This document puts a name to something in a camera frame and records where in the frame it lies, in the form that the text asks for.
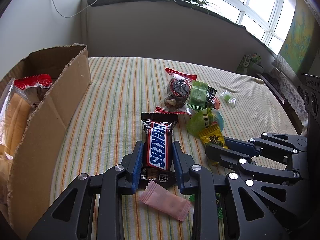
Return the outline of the round green jelly cup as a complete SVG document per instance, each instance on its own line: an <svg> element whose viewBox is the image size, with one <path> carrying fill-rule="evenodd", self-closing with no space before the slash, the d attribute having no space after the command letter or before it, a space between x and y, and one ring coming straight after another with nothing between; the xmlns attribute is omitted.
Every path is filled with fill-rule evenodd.
<svg viewBox="0 0 320 240"><path fill-rule="evenodd" d="M186 124L186 128L191 135L196 137L200 131L214 126L215 124L223 131L224 119L222 115L214 108L205 108L191 117Z"/></svg>

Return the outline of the light green cake packet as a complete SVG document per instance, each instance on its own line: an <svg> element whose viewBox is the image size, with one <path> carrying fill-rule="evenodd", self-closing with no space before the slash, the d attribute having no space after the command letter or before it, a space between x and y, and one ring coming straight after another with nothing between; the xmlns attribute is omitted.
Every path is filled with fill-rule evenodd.
<svg viewBox="0 0 320 240"><path fill-rule="evenodd" d="M207 83L201 81L192 81L187 106L197 111L205 109L207 90Z"/></svg>

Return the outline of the green snack box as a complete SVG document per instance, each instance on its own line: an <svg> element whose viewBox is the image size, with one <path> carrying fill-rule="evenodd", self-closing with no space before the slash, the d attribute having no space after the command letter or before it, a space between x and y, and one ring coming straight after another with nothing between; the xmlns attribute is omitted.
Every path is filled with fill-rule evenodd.
<svg viewBox="0 0 320 240"><path fill-rule="evenodd" d="M247 75L254 63L261 63L261 56L259 54L254 53L252 55L244 55L236 69L236 74Z"/></svg>

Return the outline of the yellow snack packet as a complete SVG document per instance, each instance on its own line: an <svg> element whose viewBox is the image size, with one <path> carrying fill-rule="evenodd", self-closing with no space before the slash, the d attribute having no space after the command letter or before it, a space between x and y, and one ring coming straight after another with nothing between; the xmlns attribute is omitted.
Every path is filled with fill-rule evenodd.
<svg viewBox="0 0 320 240"><path fill-rule="evenodd" d="M225 139L221 133L218 123L214 123L212 126L203 129L198 133L198 137L202 141L205 147L211 144L228 149L225 143Z"/></svg>

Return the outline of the bagged sponge cake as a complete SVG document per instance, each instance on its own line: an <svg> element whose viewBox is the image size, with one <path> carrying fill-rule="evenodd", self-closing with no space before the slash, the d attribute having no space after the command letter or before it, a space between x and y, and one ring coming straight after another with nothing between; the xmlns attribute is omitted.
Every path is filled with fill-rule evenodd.
<svg viewBox="0 0 320 240"><path fill-rule="evenodd" d="M16 148L29 119L31 105L24 93L28 79L12 78L1 95L1 204L7 204L8 181Z"/></svg>

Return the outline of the black printed snack packet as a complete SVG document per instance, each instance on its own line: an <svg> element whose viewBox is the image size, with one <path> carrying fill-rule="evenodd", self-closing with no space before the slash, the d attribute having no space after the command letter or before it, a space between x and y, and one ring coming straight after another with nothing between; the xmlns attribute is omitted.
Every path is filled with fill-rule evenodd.
<svg viewBox="0 0 320 240"><path fill-rule="evenodd" d="M206 105L208 106L210 103L212 103L212 100L214 96L216 95L217 90L208 86L207 92L206 92Z"/></svg>

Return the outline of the Snickers bar English label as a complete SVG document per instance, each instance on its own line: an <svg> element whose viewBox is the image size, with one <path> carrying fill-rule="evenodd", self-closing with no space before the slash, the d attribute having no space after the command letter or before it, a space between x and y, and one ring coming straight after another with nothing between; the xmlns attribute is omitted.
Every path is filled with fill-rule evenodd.
<svg viewBox="0 0 320 240"><path fill-rule="evenodd" d="M172 137L178 122L177 114L142 113L144 130L143 168L140 175L140 187L154 181L168 189L176 184L172 172Z"/></svg>

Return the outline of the wall map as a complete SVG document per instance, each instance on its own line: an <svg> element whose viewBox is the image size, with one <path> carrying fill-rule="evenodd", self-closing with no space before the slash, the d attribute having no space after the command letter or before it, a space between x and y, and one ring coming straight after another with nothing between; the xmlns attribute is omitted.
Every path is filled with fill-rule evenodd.
<svg viewBox="0 0 320 240"><path fill-rule="evenodd" d="M308 61L315 57L307 55L315 21L305 1L296 0L295 12L289 32L279 52L279 55L287 62L295 74L303 68L304 59Z"/></svg>

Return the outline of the small clear green candy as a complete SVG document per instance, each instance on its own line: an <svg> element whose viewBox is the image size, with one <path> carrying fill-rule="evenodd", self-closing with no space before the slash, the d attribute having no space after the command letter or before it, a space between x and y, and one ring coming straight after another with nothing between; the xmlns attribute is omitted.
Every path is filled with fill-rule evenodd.
<svg viewBox="0 0 320 240"><path fill-rule="evenodd" d="M227 90L224 90L221 95L220 95L220 98L227 102L230 106L232 106L233 108L235 107L236 105L236 98L234 96L232 96L232 94L227 91Z"/></svg>

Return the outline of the red clear nut bag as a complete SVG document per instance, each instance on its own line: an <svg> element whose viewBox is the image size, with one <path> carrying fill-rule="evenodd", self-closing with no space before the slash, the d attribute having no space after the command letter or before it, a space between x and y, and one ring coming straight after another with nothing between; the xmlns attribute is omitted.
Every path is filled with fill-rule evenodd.
<svg viewBox="0 0 320 240"><path fill-rule="evenodd" d="M164 98L155 108L156 113L192 115L192 110L187 106L190 96L191 83L196 81L197 75L179 72L165 68L169 82Z"/></svg>

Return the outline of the orange candy wrapper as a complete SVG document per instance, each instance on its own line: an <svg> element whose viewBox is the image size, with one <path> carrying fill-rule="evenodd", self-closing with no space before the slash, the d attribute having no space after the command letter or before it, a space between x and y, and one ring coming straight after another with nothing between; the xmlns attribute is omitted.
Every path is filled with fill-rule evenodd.
<svg viewBox="0 0 320 240"><path fill-rule="evenodd" d="M219 108L220 108L220 101L219 101L219 99L218 99L216 96L213 97L213 99L211 100L211 103L212 103L212 107L213 107L214 109L219 110Z"/></svg>

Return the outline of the green candy packet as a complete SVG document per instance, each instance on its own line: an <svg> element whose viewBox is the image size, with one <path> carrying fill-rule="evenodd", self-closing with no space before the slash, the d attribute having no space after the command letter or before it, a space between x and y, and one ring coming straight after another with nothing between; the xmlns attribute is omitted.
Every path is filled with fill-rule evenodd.
<svg viewBox="0 0 320 240"><path fill-rule="evenodd" d="M192 203L195 202L195 195L192 194L189 196L189 201ZM218 219L223 219L222 205L221 205L221 196L219 193L216 193L216 205L217 205L217 215Z"/></svg>

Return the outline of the red clear date bag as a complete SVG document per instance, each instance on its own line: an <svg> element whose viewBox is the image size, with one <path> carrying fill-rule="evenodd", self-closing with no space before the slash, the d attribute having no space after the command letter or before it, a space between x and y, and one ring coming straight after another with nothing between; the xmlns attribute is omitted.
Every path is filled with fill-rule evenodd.
<svg viewBox="0 0 320 240"><path fill-rule="evenodd" d="M49 74L28 76L14 81L16 92L31 106L36 106L43 100L52 84Z"/></svg>

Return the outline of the pink candy wrapper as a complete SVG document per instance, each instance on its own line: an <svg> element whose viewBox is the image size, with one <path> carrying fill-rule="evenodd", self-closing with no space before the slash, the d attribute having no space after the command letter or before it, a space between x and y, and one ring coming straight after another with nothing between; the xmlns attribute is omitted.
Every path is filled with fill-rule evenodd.
<svg viewBox="0 0 320 240"><path fill-rule="evenodd" d="M191 208L189 200L169 192L154 181L148 183L139 200L181 222L185 220Z"/></svg>

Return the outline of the striped tablecloth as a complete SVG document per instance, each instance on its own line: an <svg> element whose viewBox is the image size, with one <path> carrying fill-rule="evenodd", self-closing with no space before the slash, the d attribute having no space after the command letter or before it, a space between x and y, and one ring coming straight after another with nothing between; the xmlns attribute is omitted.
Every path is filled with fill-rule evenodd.
<svg viewBox="0 0 320 240"><path fill-rule="evenodd" d="M53 175L50 198L56 198L79 174L102 174L118 165L124 155L143 142L142 164L158 172L173 168L171 145L178 141L195 163L225 175L214 166L204 145L187 128L186 109L161 112L161 103L187 100L192 77L218 92L227 90L235 106L224 102L219 111L207 109L195 123L197 131L210 125L223 137L248 140L263 132L295 134L287 114L263 81L212 67L141 57L93 57L89 59L92 83L72 117Z"/></svg>

